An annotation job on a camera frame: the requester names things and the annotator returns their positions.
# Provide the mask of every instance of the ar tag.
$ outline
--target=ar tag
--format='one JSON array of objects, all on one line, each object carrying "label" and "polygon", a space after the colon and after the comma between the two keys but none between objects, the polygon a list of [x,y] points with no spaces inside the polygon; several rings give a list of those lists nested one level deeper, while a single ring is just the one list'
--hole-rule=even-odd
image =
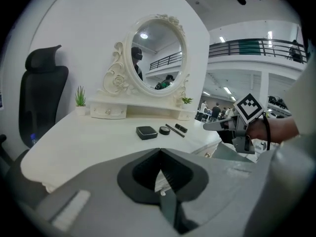
[{"label": "ar tag", "polygon": [[235,102],[234,107],[246,124],[249,124],[264,111],[263,106],[251,93]]}]

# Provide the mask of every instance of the black pencil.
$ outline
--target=black pencil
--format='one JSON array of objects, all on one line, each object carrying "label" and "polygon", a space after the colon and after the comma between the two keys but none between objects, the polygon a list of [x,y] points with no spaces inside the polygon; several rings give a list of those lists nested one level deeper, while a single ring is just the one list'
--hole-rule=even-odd
[{"label": "black pencil", "polygon": [[172,128],[170,125],[166,124],[166,127],[169,127],[172,131],[179,134],[181,137],[183,137],[183,138],[185,137],[185,135],[183,135],[181,132],[178,132],[176,129]]}]

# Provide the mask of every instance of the green plant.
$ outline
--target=green plant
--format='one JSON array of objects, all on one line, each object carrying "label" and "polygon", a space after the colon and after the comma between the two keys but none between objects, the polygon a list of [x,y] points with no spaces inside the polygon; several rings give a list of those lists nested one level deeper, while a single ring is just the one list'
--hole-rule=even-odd
[{"label": "green plant", "polygon": [[190,97],[182,97],[181,99],[183,103],[185,103],[186,105],[192,103],[192,100],[193,100],[193,98],[190,98]]},{"label": "green plant", "polygon": [[75,93],[76,106],[85,106],[84,89],[79,86]]}]

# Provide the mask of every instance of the person in green shirt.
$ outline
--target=person in green shirt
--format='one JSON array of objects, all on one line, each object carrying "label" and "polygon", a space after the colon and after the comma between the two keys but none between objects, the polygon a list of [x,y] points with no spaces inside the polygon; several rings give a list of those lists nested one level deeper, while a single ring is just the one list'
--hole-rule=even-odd
[{"label": "person in green shirt", "polygon": [[174,81],[174,78],[172,75],[167,75],[166,79],[163,80],[162,82],[159,82],[155,89],[164,89],[167,88],[172,82]]}]

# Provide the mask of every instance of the ornate white mirror frame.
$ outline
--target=ornate white mirror frame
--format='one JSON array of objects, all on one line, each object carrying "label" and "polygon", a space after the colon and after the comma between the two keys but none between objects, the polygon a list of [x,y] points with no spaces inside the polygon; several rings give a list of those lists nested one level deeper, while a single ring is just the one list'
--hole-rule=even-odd
[{"label": "ornate white mirror frame", "polygon": [[[131,47],[135,34],[146,24],[164,24],[178,38],[182,51],[181,71],[174,83],[161,90],[144,84],[135,72]],[[124,119],[126,114],[173,116],[189,120],[192,112],[186,111],[181,97],[186,96],[185,83],[189,77],[190,56],[183,27],[176,17],[150,15],[140,19],[127,33],[123,42],[115,44],[114,61],[103,80],[103,88],[90,98],[90,114],[95,118]]]}]

